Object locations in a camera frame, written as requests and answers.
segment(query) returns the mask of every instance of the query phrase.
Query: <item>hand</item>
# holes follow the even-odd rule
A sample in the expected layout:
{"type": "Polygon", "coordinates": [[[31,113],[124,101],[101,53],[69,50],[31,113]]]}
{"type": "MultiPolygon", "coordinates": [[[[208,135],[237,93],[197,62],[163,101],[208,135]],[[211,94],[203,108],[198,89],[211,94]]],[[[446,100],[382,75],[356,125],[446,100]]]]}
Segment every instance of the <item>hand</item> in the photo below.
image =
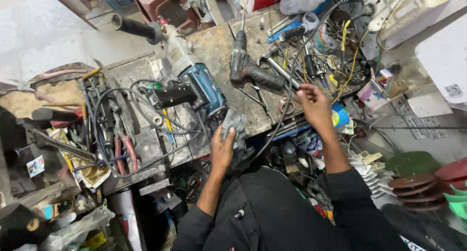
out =
{"type": "Polygon", "coordinates": [[[306,120],[323,136],[334,135],[332,104],[323,91],[312,84],[302,84],[296,95],[303,106],[306,120]]]}
{"type": "Polygon", "coordinates": [[[235,140],[235,129],[230,128],[229,132],[227,133],[227,137],[225,138],[225,143],[222,143],[222,125],[217,127],[216,131],[214,132],[213,138],[211,139],[211,147],[212,147],[212,168],[211,168],[211,175],[215,175],[219,178],[224,178],[225,173],[232,161],[232,157],[234,156],[234,151],[232,150],[232,146],[234,145],[235,140]]]}

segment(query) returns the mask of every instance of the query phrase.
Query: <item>plastic stool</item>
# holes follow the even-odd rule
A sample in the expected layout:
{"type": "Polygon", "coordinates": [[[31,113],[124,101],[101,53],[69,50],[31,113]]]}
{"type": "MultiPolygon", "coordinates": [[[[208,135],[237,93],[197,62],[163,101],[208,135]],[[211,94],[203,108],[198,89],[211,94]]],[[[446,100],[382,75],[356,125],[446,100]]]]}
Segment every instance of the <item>plastic stool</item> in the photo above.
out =
{"type": "Polygon", "coordinates": [[[193,9],[184,10],[180,4],[186,4],[187,0],[135,0],[138,8],[143,13],[146,23],[157,21],[162,15],[169,23],[178,27],[184,34],[198,30],[198,17],[193,9]]]}

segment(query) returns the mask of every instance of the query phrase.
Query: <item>fingers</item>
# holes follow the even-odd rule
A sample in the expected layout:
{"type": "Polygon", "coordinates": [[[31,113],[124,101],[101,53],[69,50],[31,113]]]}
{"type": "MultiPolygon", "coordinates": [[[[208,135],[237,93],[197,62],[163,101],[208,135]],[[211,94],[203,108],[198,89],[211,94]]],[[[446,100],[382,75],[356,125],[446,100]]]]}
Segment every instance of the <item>fingers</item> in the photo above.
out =
{"type": "Polygon", "coordinates": [[[328,99],[328,97],[324,94],[323,90],[313,84],[301,84],[299,91],[303,91],[304,93],[306,93],[308,98],[315,102],[328,99]]]}
{"type": "Polygon", "coordinates": [[[223,146],[225,146],[228,149],[232,149],[232,146],[234,145],[234,140],[235,140],[235,129],[232,127],[229,129],[229,132],[227,133],[227,137],[225,138],[225,143],[223,146]]]}
{"type": "Polygon", "coordinates": [[[296,96],[298,97],[298,100],[302,104],[303,108],[307,109],[308,106],[310,105],[310,100],[312,100],[312,97],[308,97],[308,95],[305,93],[305,91],[297,91],[296,96]]]}
{"type": "Polygon", "coordinates": [[[213,138],[211,139],[211,146],[222,146],[222,125],[219,125],[216,131],[213,134],[213,138]]]}

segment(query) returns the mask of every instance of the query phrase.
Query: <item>rag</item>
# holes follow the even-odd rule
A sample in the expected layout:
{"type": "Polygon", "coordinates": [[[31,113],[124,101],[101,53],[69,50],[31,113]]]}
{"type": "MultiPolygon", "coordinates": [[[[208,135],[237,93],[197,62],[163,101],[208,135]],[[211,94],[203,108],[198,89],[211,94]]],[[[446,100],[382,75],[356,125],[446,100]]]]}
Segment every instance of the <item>rag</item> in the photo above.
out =
{"type": "Polygon", "coordinates": [[[247,122],[247,116],[245,114],[235,115],[233,110],[229,109],[225,116],[224,122],[222,123],[222,142],[225,142],[227,133],[230,128],[235,129],[235,140],[233,141],[233,157],[230,163],[230,168],[235,169],[245,153],[247,147],[245,143],[245,124],[247,122]]]}

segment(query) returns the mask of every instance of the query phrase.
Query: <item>person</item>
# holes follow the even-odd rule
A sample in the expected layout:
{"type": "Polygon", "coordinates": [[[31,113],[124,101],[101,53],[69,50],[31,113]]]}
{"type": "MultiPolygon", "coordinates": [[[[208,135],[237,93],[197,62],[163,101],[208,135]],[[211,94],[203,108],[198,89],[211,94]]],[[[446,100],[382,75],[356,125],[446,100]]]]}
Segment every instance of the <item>person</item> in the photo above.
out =
{"type": "Polygon", "coordinates": [[[179,223],[172,250],[407,250],[342,152],[329,98],[312,84],[302,84],[297,96],[323,141],[326,174],[318,181],[332,201],[336,225],[268,167],[234,179],[220,194],[235,131],[229,130],[222,143],[219,127],[211,141],[211,173],[196,206],[179,223]]]}

